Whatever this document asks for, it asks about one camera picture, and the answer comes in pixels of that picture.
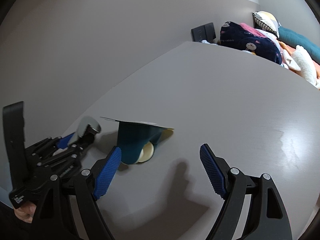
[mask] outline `orange fabric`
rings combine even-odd
[[[296,49],[290,47],[289,45],[279,41],[280,46],[285,49],[289,55],[291,56],[293,52],[295,52]],[[313,61],[313,64],[315,65],[316,71],[317,71],[317,78],[319,79],[320,77],[320,65],[318,63],[316,63],[315,61]]]

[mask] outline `gray wall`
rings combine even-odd
[[[0,107],[25,101],[26,146],[58,136],[116,84],[190,41],[191,28],[252,25],[259,8],[248,0],[17,0],[0,26]]]
[[[320,46],[320,25],[305,0],[259,0],[261,10],[272,13],[281,25]]]

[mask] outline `teal cushion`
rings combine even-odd
[[[305,36],[280,26],[278,40],[293,48],[296,48],[297,45],[304,47],[305,50],[310,54],[311,58],[316,63],[320,64],[320,48]]]

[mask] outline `navy blue blanket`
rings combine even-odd
[[[222,25],[220,41],[222,46],[248,50],[275,63],[282,63],[280,51],[269,38],[255,36],[234,22]]]

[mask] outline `pink fabric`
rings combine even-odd
[[[256,35],[258,37],[267,38],[267,36],[263,35],[261,32],[258,32],[255,28],[250,27],[245,23],[240,23],[240,26],[249,33]]]

